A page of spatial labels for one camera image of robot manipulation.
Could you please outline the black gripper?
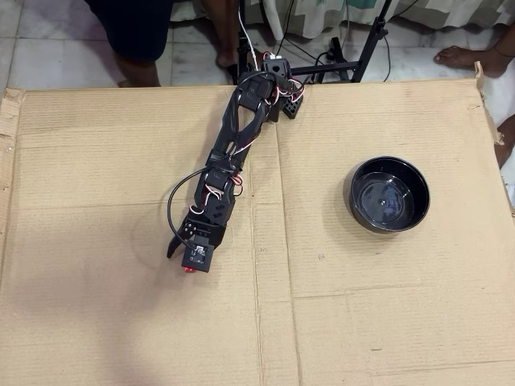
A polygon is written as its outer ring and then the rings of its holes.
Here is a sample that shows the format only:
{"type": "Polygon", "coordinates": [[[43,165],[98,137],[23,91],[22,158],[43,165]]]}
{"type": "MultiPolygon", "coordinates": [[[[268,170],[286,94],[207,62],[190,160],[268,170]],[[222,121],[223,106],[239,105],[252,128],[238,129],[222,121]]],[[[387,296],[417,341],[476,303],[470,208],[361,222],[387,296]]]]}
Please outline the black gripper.
{"type": "Polygon", "coordinates": [[[178,231],[179,236],[174,236],[167,248],[167,258],[171,258],[180,245],[192,240],[194,236],[200,236],[208,240],[208,244],[218,247],[225,235],[225,226],[214,224],[205,215],[187,213],[178,231]]]}

